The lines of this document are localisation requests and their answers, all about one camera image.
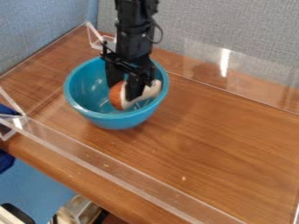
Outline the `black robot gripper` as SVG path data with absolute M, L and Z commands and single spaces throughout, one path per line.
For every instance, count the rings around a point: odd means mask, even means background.
M 112 88 L 125 79 L 125 99 L 131 102 L 139 97 L 145 87 L 153 85 L 155 64 L 149 54 L 153 48 L 155 28 L 152 26 L 135 30 L 116 31 L 116 50 L 104 47 L 100 54 L 105 61 L 106 85 Z

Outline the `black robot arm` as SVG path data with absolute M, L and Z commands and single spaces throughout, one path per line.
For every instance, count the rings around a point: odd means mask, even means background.
M 102 45 L 106 85 L 112 88 L 125 81 L 125 99 L 131 102 L 151 87 L 155 80 L 155 64 L 151 61 L 155 41 L 155 22 L 159 0 L 114 0 L 116 47 Z

